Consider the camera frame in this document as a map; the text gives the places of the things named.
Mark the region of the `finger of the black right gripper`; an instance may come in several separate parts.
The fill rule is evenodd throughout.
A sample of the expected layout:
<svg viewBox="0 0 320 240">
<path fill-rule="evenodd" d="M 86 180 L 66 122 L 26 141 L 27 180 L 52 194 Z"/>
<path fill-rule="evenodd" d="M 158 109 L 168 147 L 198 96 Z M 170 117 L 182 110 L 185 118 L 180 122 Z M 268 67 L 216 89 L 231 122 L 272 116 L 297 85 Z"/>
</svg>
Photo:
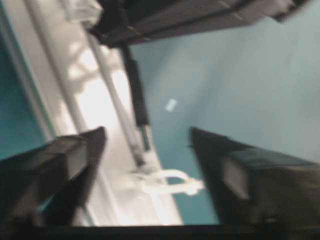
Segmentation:
<svg viewBox="0 0 320 240">
<path fill-rule="evenodd" d="M 109 48 L 282 22 L 309 0 L 100 0 L 103 11 L 89 33 Z"/>
</svg>

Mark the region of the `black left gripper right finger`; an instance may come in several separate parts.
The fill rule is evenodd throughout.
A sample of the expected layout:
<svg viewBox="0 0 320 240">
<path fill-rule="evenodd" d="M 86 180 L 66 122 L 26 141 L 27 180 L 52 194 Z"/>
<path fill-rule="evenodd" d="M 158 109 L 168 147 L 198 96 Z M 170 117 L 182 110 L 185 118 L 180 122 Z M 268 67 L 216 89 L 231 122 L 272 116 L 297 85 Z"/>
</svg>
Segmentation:
<svg viewBox="0 0 320 240">
<path fill-rule="evenodd" d="M 190 140 L 223 224 L 320 222 L 320 166 L 193 127 Z"/>
</svg>

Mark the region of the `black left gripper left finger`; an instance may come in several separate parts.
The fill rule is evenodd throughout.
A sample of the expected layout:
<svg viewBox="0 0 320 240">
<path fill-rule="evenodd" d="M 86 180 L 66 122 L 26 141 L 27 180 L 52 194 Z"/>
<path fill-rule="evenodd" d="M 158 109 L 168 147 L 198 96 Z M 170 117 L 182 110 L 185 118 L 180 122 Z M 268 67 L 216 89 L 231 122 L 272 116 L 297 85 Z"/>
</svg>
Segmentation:
<svg viewBox="0 0 320 240">
<path fill-rule="evenodd" d="M 1 160 L 0 225 L 28 218 L 46 202 L 45 225 L 70 225 L 90 196 L 106 143 L 99 127 Z"/>
</svg>

